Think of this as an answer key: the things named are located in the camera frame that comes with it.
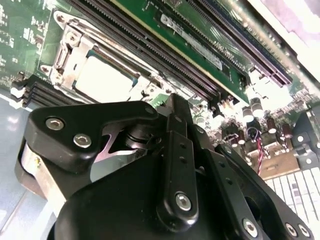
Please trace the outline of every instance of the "black plastic part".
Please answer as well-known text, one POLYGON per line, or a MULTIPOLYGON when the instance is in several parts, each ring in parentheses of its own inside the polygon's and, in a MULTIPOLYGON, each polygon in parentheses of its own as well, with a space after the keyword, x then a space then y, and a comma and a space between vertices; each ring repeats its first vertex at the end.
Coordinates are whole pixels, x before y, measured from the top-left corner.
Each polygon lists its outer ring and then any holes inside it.
POLYGON ((54 227, 56 240, 222 240, 223 212, 205 176, 196 175, 199 218, 188 231, 164 227, 156 208, 162 158, 144 156, 74 194, 54 227))
POLYGON ((172 94, 167 105, 173 111, 167 115, 156 149, 92 184, 81 181, 88 180, 92 161, 102 149, 102 136, 111 135, 107 152, 121 151, 128 130, 136 133, 134 126, 156 125, 157 112, 144 102, 32 112, 26 143, 52 167, 57 186, 73 190, 66 195, 51 232, 54 239, 313 239, 301 234, 299 224, 312 233, 230 146, 214 149, 206 132, 185 120, 190 114, 183 109, 189 108, 186 100, 172 94), (64 128, 49 130, 47 117, 59 117, 64 128), (91 137, 90 147, 75 147, 73 136, 79 131, 91 137), (74 172, 83 172, 83 178, 74 172), (178 204, 177 194, 188 196, 190 208, 178 204), (256 227, 257 236, 249 234, 244 220, 256 227), (287 223, 296 229, 297 237, 290 235, 287 223))
POLYGON ((259 215, 259 224, 263 227, 265 234, 271 240, 307 240, 314 239, 310 229, 304 222, 286 205, 285 202, 260 178, 255 171, 235 152, 232 148, 228 153, 226 145, 220 144, 215 148, 217 153, 225 156, 237 176, 238 184, 242 194, 249 197, 254 203, 256 216, 259 215), (292 236, 287 230, 286 223, 297 231, 298 236, 292 236), (311 237, 305 237, 299 233, 299 224, 303 225, 311 237))
MULTIPOLYGON (((171 95, 171 103, 180 102, 180 96, 171 95)), ((164 143, 162 184, 159 189, 157 214, 172 232, 183 232, 196 223, 198 197, 193 143, 187 138, 184 119, 171 113, 167 118, 167 133, 164 143), (190 210, 179 208, 177 194, 184 194, 191 202, 190 210)))
POLYGON ((224 214, 220 218, 224 222, 223 229, 226 237, 228 239, 269 239, 268 237, 263 238, 263 230, 248 207, 237 178, 226 158, 214 152, 207 133, 199 131, 198 126, 190 126, 190 133, 196 149, 195 157, 204 167, 212 191, 217 192, 220 196, 212 203, 224 210, 224 214), (252 237, 244 229, 244 219, 250 220, 257 227, 257 236, 252 237))
POLYGON ((24 137, 41 157, 66 171, 80 173, 93 164, 101 150, 103 135, 110 131, 117 133, 109 140, 114 141, 124 127, 151 123, 157 118, 157 111, 142 101, 39 108, 29 115, 24 137), (49 129, 46 126, 49 118, 60 119, 64 128, 49 129), (87 148, 77 146, 73 141, 77 134, 89 136, 92 144, 87 148))
MULTIPOLYGON (((319 106, 312 109, 312 115, 314 115, 314 121, 317 122, 320 116, 319 106)), ((301 170, 320 167, 320 149, 317 147, 319 140, 316 131, 318 130, 314 129, 310 118, 305 112, 299 116, 292 132, 286 131, 288 135, 292 134, 291 142, 301 170)))
POLYGON ((224 141, 231 141, 233 139, 238 138, 238 126, 234 123, 229 124, 228 126, 224 127, 221 131, 222 139, 224 141))

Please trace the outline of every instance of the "electrolytic capacitor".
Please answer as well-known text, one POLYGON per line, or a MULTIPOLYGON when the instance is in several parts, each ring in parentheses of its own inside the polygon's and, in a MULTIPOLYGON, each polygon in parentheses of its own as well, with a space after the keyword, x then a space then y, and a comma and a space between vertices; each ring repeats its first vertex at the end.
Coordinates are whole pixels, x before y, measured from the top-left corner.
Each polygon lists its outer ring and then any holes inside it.
POLYGON ((236 138, 234 138, 234 139, 231 140, 231 146, 232 146, 233 148, 236 148, 236 147, 238 146, 238 141, 237 141, 236 138))
POLYGON ((255 97, 250 101, 252 114, 256 118, 262 118, 264 116, 264 109, 262 108, 260 98, 255 97))
POLYGON ((242 108, 243 119, 246 123, 250 123, 254 120, 254 115, 252 114, 251 107, 245 106, 242 108))
POLYGON ((282 128, 282 133, 283 133, 284 137, 286 139, 292 139, 293 134, 292 134, 292 131, 291 131, 290 124, 284 123, 284 124, 282 124, 281 128, 282 128))
POLYGON ((242 130, 239 130, 238 135, 239 135, 237 138, 238 144, 240 144, 240 145, 245 144, 246 143, 245 132, 242 130))
POLYGON ((275 120, 272 117, 269 117, 266 120, 266 126, 270 134, 275 134, 277 132, 277 126, 276 126, 275 120))

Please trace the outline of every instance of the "electronic component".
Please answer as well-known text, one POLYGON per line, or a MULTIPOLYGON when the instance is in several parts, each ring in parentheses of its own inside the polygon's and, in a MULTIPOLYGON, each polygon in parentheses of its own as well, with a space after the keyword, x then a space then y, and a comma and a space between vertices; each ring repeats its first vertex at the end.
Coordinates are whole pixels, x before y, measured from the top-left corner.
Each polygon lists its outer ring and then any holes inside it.
POLYGON ((255 97, 250 100, 250 105, 252 109, 252 114, 256 118, 262 118, 264 116, 264 110, 261 105, 260 98, 255 97))
POLYGON ((245 106, 242 109, 242 116, 246 123, 250 123, 254 120, 254 115, 250 106, 245 106))
POLYGON ((289 123, 284 123, 281 126, 282 134, 286 139, 291 139, 293 137, 292 130, 289 123))
POLYGON ((272 117, 269 117, 266 120, 266 127, 270 134, 275 134, 277 132, 277 126, 276 126, 275 120, 272 117))
POLYGON ((244 145, 246 143, 245 132, 243 130, 238 131, 238 144, 244 145))
POLYGON ((318 167, 320 164, 320 106, 302 113, 292 129, 292 146, 302 170, 318 167))
POLYGON ((256 118, 246 124, 246 134, 252 141, 255 141, 261 134, 261 125, 256 118))
POLYGON ((237 140, 238 138, 238 126, 234 124, 233 122, 228 124, 226 127, 222 128, 222 139, 226 142, 229 142, 231 140, 237 140))
POLYGON ((230 144, 233 148, 236 148, 238 146, 238 140, 237 138, 233 138, 231 141, 230 141, 230 144))

